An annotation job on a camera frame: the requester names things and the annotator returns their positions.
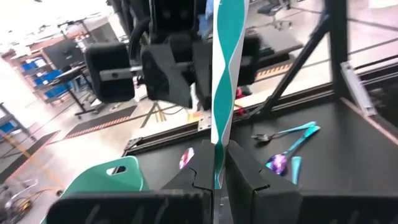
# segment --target black desk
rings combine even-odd
[[[235,126],[231,139],[252,154],[261,164],[271,155],[284,152],[299,137],[290,134],[256,148],[250,139],[255,133],[278,132],[309,121],[321,127],[297,151],[302,156],[298,184],[301,189],[330,192],[396,192],[398,189],[398,146],[343,103],[332,102],[298,111],[273,121],[250,126]],[[197,147],[203,136],[137,156],[149,187],[159,189],[178,173],[178,162],[189,147]]]
[[[82,114],[87,114],[87,113],[96,113],[98,114],[100,112],[100,109],[102,109],[103,104],[100,103],[99,105],[95,106],[93,109],[87,110],[82,103],[80,103],[79,99],[76,97],[73,91],[71,91],[70,87],[68,86],[68,82],[74,80],[75,78],[79,77],[80,75],[85,79],[86,83],[88,84],[89,88],[93,91],[87,77],[83,74],[83,69],[86,68],[86,65],[80,65],[75,68],[72,68],[69,71],[66,71],[62,73],[61,75],[57,76],[51,83],[50,85],[56,86],[56,85],[63,85],[66,89],[67,92],[70,94],[70,96],[75,100],[79,108],[81,109],[80,112],[75,113],[75,116],[77,116],[79,119],[81,118],[80,115]]]

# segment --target black cable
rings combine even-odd
[[[163,110],[160,110],[160,112],[163,113],[163,114],[166,114],[166,115],[175,115],[175,114],[177,114],[178,112],[180,112],[181,110],[184,110],[184,108],[180,108],[179,110],[177,110],[176,112],[173,112],[173,113],[166,113],[166,112],[164,112]]]
[[[21,152],[15,152],[15,153],[12,153],[12,154],[7,154],[7,153],[11,152],[12,149],[11,149],[10,151],[4,153],[2,156],[0,156],[0,159],[6,159],[6,158],[8,158],[8,157],[21,154]]]
[[[393,56],[390,56],[390,57],[382,58],[380,60],[377,60],[377,61],[374,61],[374,62],[370,62],[370,63],[366,63],[364,65],[360,65],[358,67],[355,67],[354,70],[358,70],[358,69],[361,69],[361,68],[366,68],[366,67],[369,67],[369,66],[372,66],[372,65],[377,65],[379,63],[387,62],[389,60],[396,59],[396,58],[398,58],[398,55],[393,55]]]

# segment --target metal spoon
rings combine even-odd
[[[316,133],[319,129],[320,129],[319,126],[309,127],[304,132],[303,136],[299,138],[287,151],[283,152],[282,154],[273,155],[271,158],[269,158],[266,163],[266,167],[270,168],[270,170],[272,170],[276,174],[281,175],[281,173],[283,173],[287,165],[288,153],[294,152],[297,146],[303,143],[312,134]]]

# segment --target office chair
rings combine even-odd
[[[282,30],[284,24],[287,24],[288,28],[292,27],[292,21],[282,21],[276,19],[276,14],[283,8],[287,8],[289,3],[285,0],[268,0],[269,4],[262,6],[257,10],[258,14],[263,14],[272,17],[272,22],[267,26],[274,26],[275,29]]]

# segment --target desk leg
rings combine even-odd
[[[73,100],[75,100],[75,102],[77,103],[77,105],[80,107],[81,112],[86,113],[87,110],[86,108],[80,103],[79,99],[75,96],[75,94],[70,90],[69,86],[66,83],[62,83],[63,86],[67,89],[67,92],[70,94],[70,96],[73,98]]]
[[[85,74],[83,74],[82,77],[85,79],[88,88],[90,88],[90,89],[92,90],[92,92],[94,93],[93,84],[92,84],[91,82],[88,81],[88,79],[87,79],[87,77],[86,77]]]

